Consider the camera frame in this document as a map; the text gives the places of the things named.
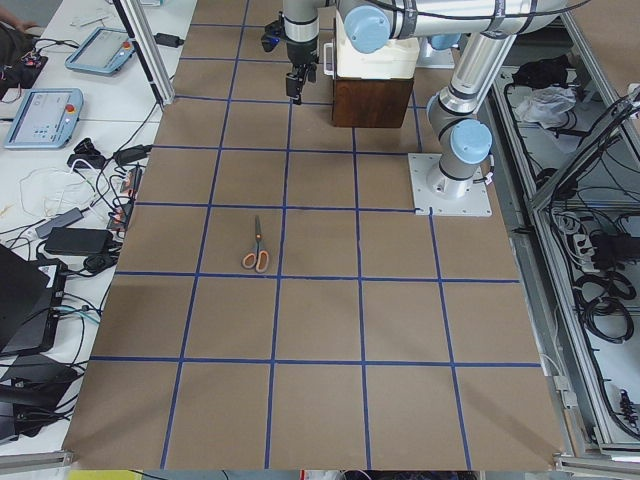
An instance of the metal bracket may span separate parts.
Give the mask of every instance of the metal bracket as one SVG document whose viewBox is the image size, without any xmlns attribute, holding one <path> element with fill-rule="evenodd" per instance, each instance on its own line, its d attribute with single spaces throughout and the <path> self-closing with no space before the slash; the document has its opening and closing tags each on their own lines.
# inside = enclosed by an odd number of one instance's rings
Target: metal bracket
<svg viewBox="0 0 640 480">
<path fill-rule="evenodd" d="M 467 194 L 457 200 L 439 197 L 427 186 L 427 172 L 440 161 L 440 157 L 441 155 L 436 154 L 409 154 L 411 188 L 416 215 L 429 215 L 433 211 L 433 215 L 437 216 L 490 217 L 491 204 L 484 182 L 472 184 Z M 480 169 L 473 178 L 482 178 Z"/>
</svg>

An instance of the blue object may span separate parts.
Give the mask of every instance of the blue object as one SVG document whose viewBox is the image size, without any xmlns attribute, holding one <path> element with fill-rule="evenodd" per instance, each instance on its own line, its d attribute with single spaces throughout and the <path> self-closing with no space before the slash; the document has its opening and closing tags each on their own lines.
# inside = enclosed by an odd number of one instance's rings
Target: blue object
<svg viewBox="0 0 640 480">
<path fill-rule="evenodd" d="M 431 45 L 434 50 L 448 50 L 460 41 L 460 37 L 462 37 L 460 33 L 434 35 L 433 37 L 429 37 L 429 45 Z"/>
<path fill-rule="evenodd" d="M 478 120 L 463 120 L 451 132 L 451 150 L 468 165 L 476 165 L 487 158 L 492 142 L 491 132 Z"/>
<path fill-rule="evenodd" d="M 353 48 L 360 53 L 380 50 L 391 35 L 389 19 L 379 8 L 371 5 L 351 10 L 344 19 L 344 29 Z"/>
<path fill-rule="evenodd" d="M 82 92 L 77 88 L 30 90 L 13 119 L 4 147 L 32 150 L 64 147 L 76 127 L 82 104 Z"/>
<path fill-rule="evenodd" d="M 124 30 L 96 28 L 64 62 L 69 70 L 96 75 L 112 75 L 131 55 L 133 43 Z"/>
</svg>

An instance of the black connector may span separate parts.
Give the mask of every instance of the black connector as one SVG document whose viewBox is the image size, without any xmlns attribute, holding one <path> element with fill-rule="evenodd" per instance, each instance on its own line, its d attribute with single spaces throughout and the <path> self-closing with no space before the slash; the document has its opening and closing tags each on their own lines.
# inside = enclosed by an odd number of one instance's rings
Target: black connector
<svg viewBox="0 0 640 480">
<path fill-rule="evenodd" d="M 135 147 L 125 148 L 113 154 L 113 160 L 119 165 L 127 165 L 136 160 L 146 158 L 151 151 L 152 145 L 136 145 Z"/>
<path fill-rule="evenodd" d="M 164 45 L 165 47 L 178 48 L 184 44 L 184 40 L 177 35 L 169 35 L 168 33 L 156 33 L 153 38 L 156 39 L 158 45 Z"/>
</svg>

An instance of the plastic bag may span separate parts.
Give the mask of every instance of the plastic bag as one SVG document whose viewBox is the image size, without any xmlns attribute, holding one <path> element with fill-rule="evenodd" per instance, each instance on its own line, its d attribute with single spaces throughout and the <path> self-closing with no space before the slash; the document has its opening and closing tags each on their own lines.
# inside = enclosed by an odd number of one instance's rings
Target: plastic bag
<svg viewBox="0 0 640 480">
<path fill-rule="evenodd" d="M 539 123 L 543 128 L 560 127 L 567 122 L 566 112 L 576 104 L 570 88 L 548 87 L 534 90 L 514 111 L 521 122 Z"/>
</svg>

